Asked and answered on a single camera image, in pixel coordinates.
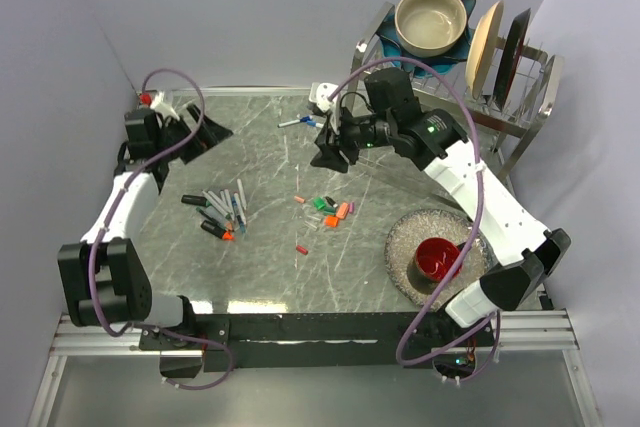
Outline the blue capped white marker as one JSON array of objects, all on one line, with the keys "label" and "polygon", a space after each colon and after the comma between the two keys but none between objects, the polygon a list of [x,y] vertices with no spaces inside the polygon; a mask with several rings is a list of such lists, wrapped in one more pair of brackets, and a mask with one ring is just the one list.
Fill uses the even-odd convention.
[{"label": "blue capped white marker", "polygon": [[302,117],[299,122],[318,129],[321,129],[324,126],[322,122],[318,122],[310,116]]}]

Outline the green highlighter cap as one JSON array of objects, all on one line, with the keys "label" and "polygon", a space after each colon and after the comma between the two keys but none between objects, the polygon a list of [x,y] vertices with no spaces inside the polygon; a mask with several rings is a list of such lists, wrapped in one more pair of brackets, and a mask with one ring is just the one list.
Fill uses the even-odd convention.
[{"label": "green highlighter cap", "polygon": [[326,207],[326,203],[322,198],[315,198],[313,200],[313,205],[319,211],[322,211]]}]

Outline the orange highlighter cap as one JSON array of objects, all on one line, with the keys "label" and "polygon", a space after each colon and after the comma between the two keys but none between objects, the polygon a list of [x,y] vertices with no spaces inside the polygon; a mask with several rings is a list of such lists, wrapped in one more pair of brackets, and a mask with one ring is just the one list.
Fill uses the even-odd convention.
[{"label": "orange highlighter cap", "polygon": [[335,228],[339,224],[339,219],[336,216],[327,216],[325,218],[325,224],[329,227]]}]

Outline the green capped marker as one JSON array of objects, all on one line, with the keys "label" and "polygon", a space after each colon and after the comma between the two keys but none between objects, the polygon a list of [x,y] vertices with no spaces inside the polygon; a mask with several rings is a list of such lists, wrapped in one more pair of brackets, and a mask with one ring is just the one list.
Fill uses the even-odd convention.
[{"label": "green capped marker", "polygon": [[220,190],[219,191],[219,197],[220,197],[221,203],[225,207],[226,211],[229,213],[229,215],[232,216],[233,215],[233,209],[230,206],[229,202],[227,201],[226,194],[225,194],[224,190]]},{"label": "green capped marker", "polygon": [[222,203],[222,201],[217,196],[215,196],[214,194],[211,194],[210,192],[208,192],[206,190],[202,191],[202,195],[222,215],[227,216],[229,214],[229,211],[228,211],[227,207]]}]

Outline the black green highlighter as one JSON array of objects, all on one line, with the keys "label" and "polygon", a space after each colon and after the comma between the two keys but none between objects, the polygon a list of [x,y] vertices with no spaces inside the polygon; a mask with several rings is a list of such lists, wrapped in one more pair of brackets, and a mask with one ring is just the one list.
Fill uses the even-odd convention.
[{"label": "black green highlighter", "polygon": [[207,200],[203,196],[197,195],[183,195],[181,197],[181,202],[186,205],[196,206],[196,207],[206,207]]}]

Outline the dark blue pen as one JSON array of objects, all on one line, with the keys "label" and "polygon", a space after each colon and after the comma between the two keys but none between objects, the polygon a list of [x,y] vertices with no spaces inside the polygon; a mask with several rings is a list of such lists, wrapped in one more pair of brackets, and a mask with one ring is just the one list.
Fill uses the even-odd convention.
[{"label": "dark blue pen", "polygon": [[238,219],[240,230],[243,234],[245,234],[247,232],[247,220],[238,192],[233,193],[232,205],[234,206],[234,209],[236,211],[236,217]]}]

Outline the black orange highlighter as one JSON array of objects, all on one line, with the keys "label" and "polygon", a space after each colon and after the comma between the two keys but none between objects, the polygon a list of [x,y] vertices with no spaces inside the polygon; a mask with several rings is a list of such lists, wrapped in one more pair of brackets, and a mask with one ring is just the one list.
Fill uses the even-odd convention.
[{"label": "black orange highlighter", "polygon": [[204,220],[201,224],[200,224],[200,228],[215,236],[216,238],[223,240],[223,241],[233,241],[234,240],[234,236],[227,231],[225,228],[219,226],[218,224],[211,222],[209,220]]}]

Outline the steel dish rack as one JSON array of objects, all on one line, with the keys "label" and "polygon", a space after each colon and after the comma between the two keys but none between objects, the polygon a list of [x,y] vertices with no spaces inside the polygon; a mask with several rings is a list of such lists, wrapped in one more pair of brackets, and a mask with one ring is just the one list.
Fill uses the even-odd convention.
[{"label": "steel dish rack", "polygon": [[[372,60],[385,58],[382,43],[376,35],[376,31],[394,7],[394,4],[385,2],[375,14],[356,44],[351,71],[355,71]],[[485,144],[483,145],[486,147],[483,152],[486,153],[483,153],[483,156],[493,162],[493,171],[509,189],[513,188],[511,174],[514,167],[552,113],[564,67],[563,57],[550,55],[541,47],[536,48],[529,45],[528,30],[503,111],[500,111],[494,104],[492,94],[508,32],[504,36],[498,35],[491,67],[478,99],[471,97],[463,78],[465,77],[465,63],[458,63],[448,73],[440,74],[452,84],[456,91],[463,95],[473,120],[479,125],[484,135]],[[417,72],[417,68],[409,70],[412,86],[421,103],[429,108],[447,110],[452,115],[464,120],[455,99],[445,89],[443,83],[428,73],[417,75]],[[507,146],[509,151],[505,153],[503,145],[508,139],[513,141],[513,145]]]}]

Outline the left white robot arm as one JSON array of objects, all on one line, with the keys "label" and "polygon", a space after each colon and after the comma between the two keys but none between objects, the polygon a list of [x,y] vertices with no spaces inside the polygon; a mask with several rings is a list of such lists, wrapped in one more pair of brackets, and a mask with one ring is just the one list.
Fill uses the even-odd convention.
[{"label": "left white robot arm", "polygon": [[145,324],[163,328],[172,346],[184,349],[198,337],[189,299],[156,294],[135,249],[154,210],[174,159],[189,163],[233,132],[191,104],[195,124],[147,106],[124,117],[113,187],[98,220],[77,243],[57,255],[68,314],[77,327]]}]

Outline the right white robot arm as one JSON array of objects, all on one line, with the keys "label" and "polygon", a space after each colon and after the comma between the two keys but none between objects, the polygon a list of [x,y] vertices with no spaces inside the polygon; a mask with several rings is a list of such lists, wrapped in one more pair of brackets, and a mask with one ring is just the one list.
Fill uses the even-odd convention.
[{"label": "right white robot arm", "polygon": [[353,116],[340,106],[335,85],[312,85],[312,110],[326,121],[316,137],[319,151],[311,164],[345,173],[362,149],[390,146],[473,220],[473,232],[488,243],[497,263],[453,296],[437,322],[439,337],[460,345],[481,318],[515,310],[551,275],[571,239],[564,230],[551,230],[535,219],[486,168],[470,129],[449,112],[420,104],[406,72],[378,70],[365,84],[369,112],[364,116]]}]

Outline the speckled grey plate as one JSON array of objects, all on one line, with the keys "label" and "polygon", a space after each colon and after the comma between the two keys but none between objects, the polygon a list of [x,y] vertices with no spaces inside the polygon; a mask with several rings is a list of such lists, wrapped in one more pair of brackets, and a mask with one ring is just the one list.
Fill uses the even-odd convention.
[{"label": "speckled grey plate", "polygon": [[[386,270],[394,286],[421,307],[437,284],[427,282],[416,288],[410,282],[408,269],[419,244],[428,238],[443,238],[455,246],[463,245],[471,227],[465,216],[441,209],[420,209],[401,217],[391,228],[384,249]],[[486,273],[494,262],[491,249],[479,234],[456,276],[435,299],[430,310],[442,308],[458,292]]]}]

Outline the red black mug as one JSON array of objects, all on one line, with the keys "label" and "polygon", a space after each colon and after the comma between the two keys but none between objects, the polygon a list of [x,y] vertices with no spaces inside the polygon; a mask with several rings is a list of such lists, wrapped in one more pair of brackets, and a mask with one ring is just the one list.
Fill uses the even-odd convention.
[{"label": "red black mug", "polygon": [[410,285],[421,293],[432,292],[451,270],[462,247],[439,237],[422,241],[407,266]]}]

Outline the beige plate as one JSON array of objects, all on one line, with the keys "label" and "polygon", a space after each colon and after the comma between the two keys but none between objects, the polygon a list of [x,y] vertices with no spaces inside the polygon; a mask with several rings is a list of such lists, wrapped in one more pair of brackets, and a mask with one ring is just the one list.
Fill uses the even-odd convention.
[{"label": "beige plate", "polygon": [[504,1],[499,0],[480,18],[475,29],[465,67],[465,81],[473,99],[478,99],[487,79],[499,28]]}]

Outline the black plate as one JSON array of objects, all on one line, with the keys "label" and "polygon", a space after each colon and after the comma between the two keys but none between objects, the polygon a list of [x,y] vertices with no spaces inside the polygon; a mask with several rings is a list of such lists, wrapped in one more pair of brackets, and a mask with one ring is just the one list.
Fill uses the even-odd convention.
[{"label": "black plate", "polygon": [[506,106],[508,94],[524,48],[530,19],[530,8],[516,15],[506,37],[492,94],[494,104],[500,111],[503,111]]}]

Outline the black base bar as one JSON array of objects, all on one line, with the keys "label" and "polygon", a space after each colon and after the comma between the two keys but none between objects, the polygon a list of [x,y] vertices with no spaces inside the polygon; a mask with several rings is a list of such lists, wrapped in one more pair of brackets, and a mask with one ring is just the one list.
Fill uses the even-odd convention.
[{"label": "black base bar", "polygon": [[141,330],[140,349],[161,354],[160,373],[172,381],[237,369],[428,368],[450,349],[498,338],[488,318],[464,328],[441,312],[195,314],[176,327]]}]

